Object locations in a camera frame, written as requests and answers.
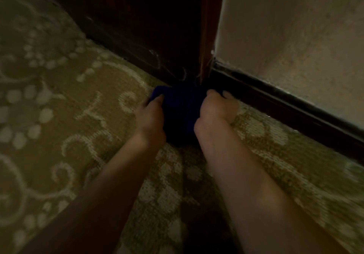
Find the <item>carpet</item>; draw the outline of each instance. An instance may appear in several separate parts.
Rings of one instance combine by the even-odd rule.
[[[45,0],[0,0],[0,245],[17,252],[132,134],[133,110],[163,84],[86,39]],[[233,124],[267,172],[351,253],[364,252],[364,169],[240,103]],[[199,149],[165,145],[116,253],[239,251]]]

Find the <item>blue towel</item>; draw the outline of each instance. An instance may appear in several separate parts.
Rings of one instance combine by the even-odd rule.
[[[181,146],[196,139],[194,126],[200,117],[200,108],[206,97],[207,88],[203,86],[178,85],[174,87],[157,86],[150,100],[164,94],[162,109],[167,142]]]

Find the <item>hand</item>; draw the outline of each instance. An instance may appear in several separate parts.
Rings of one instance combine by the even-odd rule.
[[[166,134],[163,131],[164,114],[161,107],[163,100],[164,95],[160,95],[148,104],[148,98],[134,112],[136,132],[142,133],[150,143],[159,148],[166,143]]]
[[[207,91],[207,96],[200,109],[202,120],[212,123],[215,119],[220,118],[229,124],[234,122],[239,110],[238,101],[228,91],[224,91],[222,94],[224,97],[213,89]]]

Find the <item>beige wall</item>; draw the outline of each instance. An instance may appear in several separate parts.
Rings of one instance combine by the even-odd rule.
[[[224,0],[215,54],[364,128],[364,0]]]

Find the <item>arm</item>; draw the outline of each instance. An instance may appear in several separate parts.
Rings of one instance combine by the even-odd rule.
[[[264,171],[230,127],[237,101],[209,90],[195,133],[246,253],[347,253]]]
[[[143,180],[166,140],[162,102],[160,96],[136,110],[134,135],[22,254],[113,252]]]

